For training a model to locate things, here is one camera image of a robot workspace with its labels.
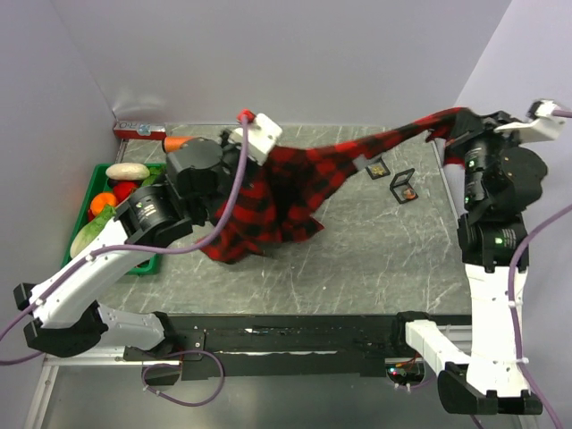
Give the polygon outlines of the red black plaid shirt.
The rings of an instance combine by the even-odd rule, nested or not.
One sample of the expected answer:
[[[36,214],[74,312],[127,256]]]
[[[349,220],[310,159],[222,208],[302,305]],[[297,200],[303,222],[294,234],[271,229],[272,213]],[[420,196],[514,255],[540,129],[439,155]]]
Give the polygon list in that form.
[[[244,181],[231,219],[201,250],[214,261],[234,264],[261,256],[273,245],[311,239],[323,229],[314,214],[346,180],[383,153],[426,132],[450,139],[466,107],[452,107],[396,129],[309,149],[276,146],[264,165]]]

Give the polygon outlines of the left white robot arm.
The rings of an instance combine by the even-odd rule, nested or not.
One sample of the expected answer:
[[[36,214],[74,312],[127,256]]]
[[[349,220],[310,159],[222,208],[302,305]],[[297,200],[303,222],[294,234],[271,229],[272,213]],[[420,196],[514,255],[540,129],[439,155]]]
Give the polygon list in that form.
[[[136,190],[103,230],[59,272],[40,284],[22,283],[13,293],[31,320],[23,328],[30,349],[69,358],[96,346],[132,347],[166,359],[177,347],[170,318],[162,312],[130,313],[98,303],[99,296],[131,268],[154,254],[172,254],[172,243],[204,225],[218,207],[210,244],[227,224],[245,176],[264,163],[273,139],[256,143],[248,125],[226,143],[194,139],[166,157],[165,176]]]

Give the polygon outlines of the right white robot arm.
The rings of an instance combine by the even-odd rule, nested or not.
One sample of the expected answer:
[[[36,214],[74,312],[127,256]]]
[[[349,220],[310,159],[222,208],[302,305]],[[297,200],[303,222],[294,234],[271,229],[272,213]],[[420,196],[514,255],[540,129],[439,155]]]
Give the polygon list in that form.
[[[532,415],[543,412],[523,374],[520,337],[529,256],[523,213],[542,193],[546,163],[525,148],[525,125],[504,112],[478,115],[461,108],[445,135],[447,161],[464,172],[458,243],[471,296],[471,350],[465,353],[428,315],[397,315],[392,349],[417,352],[437,377],[444,409],[458,415]]]

